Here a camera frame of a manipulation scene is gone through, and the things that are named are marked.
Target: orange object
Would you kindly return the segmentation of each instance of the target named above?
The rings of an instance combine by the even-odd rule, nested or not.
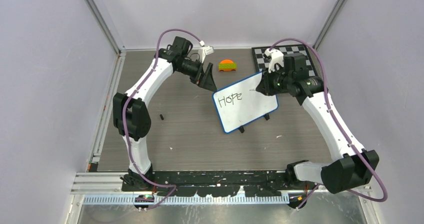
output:
[[[218,70],[220,72],[236,71],[237,70],[237,64],[230,59],[225,59],[225,60],[223,60],[219,63]]]

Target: hope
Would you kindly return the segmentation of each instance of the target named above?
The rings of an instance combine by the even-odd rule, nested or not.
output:
[[[227,104],[234,105],[234,100],[241,100],[242,94],[241,93],[233,93],[227,97],[223,96],[222,99],[218,99],[219,106],[222,108],[223,106],[226,107]]]

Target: enclosure wall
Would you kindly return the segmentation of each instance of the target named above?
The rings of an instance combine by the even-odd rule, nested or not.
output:
[[[215,47],[270,46],[283,37],[313,44],[336,0],[95,0],[127,49],[151,49],[169,28]],[[171,43],[172,35],[163,43]]]
[[[0,0],[0,223],[58,224],[117,55],[84,0]]]
[[[350,130],[380,156],[381,223],[422,223],[424,0],[347,0],[319,53]],[[374,182],[376,196],[380,188]]]

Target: black and white checkerboard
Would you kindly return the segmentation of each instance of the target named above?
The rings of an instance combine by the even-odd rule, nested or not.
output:
[[[254,61],[254,69],[256,72],[261,72],[263,69],[268,68],[270,64],[270,60],[264,58],[264,53],[269,46],[263,47],[252,47],[253,61]],[[309,76],[314,77],[317,76],[317,71],[315,70],[315,66],[312,63],[311,56],[309,55],[309,51],[305,48],[304,45],[278,45],[275,47],[279,49],[284,55],[292,54],[292,53],[302,53],[306,56],[306,66],[309,69]]]

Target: wooden table surface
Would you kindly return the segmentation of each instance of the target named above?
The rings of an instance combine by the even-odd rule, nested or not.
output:
[[[117,91],[123,93],[134,85],[153,56],[154,51],[127,52]],[[218,72],[218,63],[224,59],[237,63],[237,71]],[[255,73],[251,49],[218,49],[206,57],[205,64],[209,62],[214,64],[213,78],[218,89]],[[300,160],[331,162],[316,124],[296,99],[279,94],[278,102],[279,108],[268,121],[260,118],[246,125],[244,133],[226,134],[212,92],[175,72],[148,106],[152,125],[147,149],[153,169],[284,170],[287,164]],[[98,170],[126,171],[128,166],[127,148],[111,118]]]

